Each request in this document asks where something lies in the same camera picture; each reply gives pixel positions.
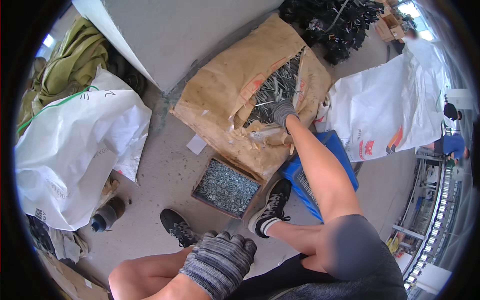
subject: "torn kraft paper bag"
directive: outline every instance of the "torn kraft paper bag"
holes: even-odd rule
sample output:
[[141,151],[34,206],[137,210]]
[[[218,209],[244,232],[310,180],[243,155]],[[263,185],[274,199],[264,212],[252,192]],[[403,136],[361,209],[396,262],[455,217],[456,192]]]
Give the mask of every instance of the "torn kraft paper bag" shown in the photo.
[[277,125],[254,122],[245,129],[241,121],[252,110],[252,96],[263,81],[303,48],[300,93],[293,102],[301,122],[308,126],[325,100],[331,78],[297,32],[277,14],[202,67],[170,112],[233,165],[266,183],[290,154],[291,139]]

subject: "white sock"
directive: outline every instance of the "white sock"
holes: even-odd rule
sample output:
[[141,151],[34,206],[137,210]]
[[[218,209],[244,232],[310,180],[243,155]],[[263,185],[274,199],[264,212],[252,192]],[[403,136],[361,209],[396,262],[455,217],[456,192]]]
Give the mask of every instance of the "white sock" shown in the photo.
[[261,226],[260,226],[260,231],[269,237],[269,235],[267,234],[267,231],[268,229],[270,228],[270,226],[272,226],[273,224],[275,224],[276,222],[278,221],[281,221],[279,218],[277,217],[274,217],[274,218],[271,218],[269,220],[266,220]]

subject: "fluorescent light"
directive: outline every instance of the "fluorescent light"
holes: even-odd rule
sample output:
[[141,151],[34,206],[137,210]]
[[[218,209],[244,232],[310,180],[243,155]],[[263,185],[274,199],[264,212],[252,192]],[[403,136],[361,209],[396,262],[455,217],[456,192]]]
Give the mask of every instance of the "fluorescent light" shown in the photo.
[[420,37],[426,39],[427,41],[433,40],[433,36],[428,30],[420,31]]
[[48,48],[52,46],[53,42],[55,42],[55,40],[52,38],[51,35],[47,35],[47,37],[43,40],[43,44]]

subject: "cardboard box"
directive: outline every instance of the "cardboard box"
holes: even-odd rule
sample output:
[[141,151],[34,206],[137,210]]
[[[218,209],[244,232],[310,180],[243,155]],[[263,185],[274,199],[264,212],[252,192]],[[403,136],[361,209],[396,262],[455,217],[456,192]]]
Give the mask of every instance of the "cardboard box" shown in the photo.
[[394,27],[397,27],[397,26],[400,25],[400,23],[398,22],[398,20],[397,20],[397,19],[395,18],[395,16],[392,15],[392,14],[383,17],[382,20],[385,21],[385,23],[387,24],[388,28],[394,28]]
[[402,26],[395,26],[394,28],[390,28],[392,35],[395,39],[400,39],[405,36],[405,32],[403,32]]
[[390,7],[390,5],[388,5],[386,0],[377,0],[377,2],[381,2],[384,5],[384,13],[379,14],[380,18],[388,16],[389,14],[392,14],[390,11],[392,8]]
[[225,211],[225,210],[223,210],[223,209],[221,209],[221,208],[213,205],[212,203],[208,202],[206,199],[202,199],[202,197],[200,197],[200,196],[198,196],[198,195],[195,195],[194,192],[195,192],[195,189],[197,188],[198,184],[197,184],[197,186],[195,186],[195,187],[193,188],[193,191],[192,191],[192,193],[191,193],[191,197],[192,197],[193,199],[196,199],[196,200],[202,202],[202,203],[205,203],[206,205],[208,205],[208,206],[216,209],[217,211],[219,211],[219,212],[221,212],[221,213],[223,213],[223,214],[225,214],[225,215],[227,215],[227,216],[229,216],[229,217],[232,217],[232,218],[234,218],[234,219],[240,219],[240,220],[241,220],[241,219],[244,219],[245,216],[247,216],[249,210],[250,210],[252,207],[255,206],[255,204],[256,204],[256,200],[255,200],[255,199],[258,198],[258,195],[262,192],[264,186],[263,186],[259,181],[255,180],[251,174],[248,174],[248,173],[246,173],[246,172],[244,172],[244,171],[242,171],[242,170],[240,170],[240,169],[238,169],[238,168],[233,167],[230,163],[228,163],[223,157],[221,157],[221,156],[219,156],[219,155],[215,155],[214,157],[212,157],[212,158],[208,161],[208,164],[207,164],[207,166],[205,167],[205,170],[202,172],[202,175],[201,175],[200,179],[198,180],[198,183],[200,183],[200,181],[201,181],[202,178],[204,177],[204,174],[205,174],[208,166],[210,165],[210,162],[211,162],[213,159],[216,160],[216,161],[218,161],[218,162],[220,162],[220,163],[222,163],[223,165],[227,166],[229,169],[231,169],[231,170],[233,170],[233,171],[241,174],[242,176],[250,179],[251,181],[258,183],[260,186],[259,186],[259,188],[257,189],[257,192],[255,192],[255,194],[253,194],[252,198],[250,199],[250,202],[249,202],[248,205],[247,205],[247,208],[245,209],[245,211],[243,211],[243,213],[241,214],[241,216],[237,216],[237,215],[234,215],[234,214],[232,214],[232,213],[230,213],[230,212],[228,212],[228,211]]
[[73,300],[108,300],[108,292],[67,267],[56,257],[38,251],[46,271],[58,286]]
[[383,17],[386,17],[386,16],[388,16],[388,15],[390,15],[390,14],[392,14],[392,13],[390,12],[390,6],[385,6],[384,13],[380,13],[379,15],[380,15],[380,18],[383,18]]
[[390,31],[390,29],[388,28],[387,24],[383,19],[378,20],[374,24],[374,27],[375,27],[375,31],[385,42],[389,42],[395,39],[392,32]]

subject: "black cap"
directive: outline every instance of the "black cap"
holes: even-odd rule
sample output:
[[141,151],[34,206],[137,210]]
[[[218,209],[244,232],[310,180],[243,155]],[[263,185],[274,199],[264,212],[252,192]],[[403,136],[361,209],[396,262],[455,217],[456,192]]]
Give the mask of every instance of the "black cap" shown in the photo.
[[90,223],[90,228],[93,232],[102,232],[107,227],[107,223],[103,219],[103,217],[99,214],[95,214],[92,217],[92,221]]

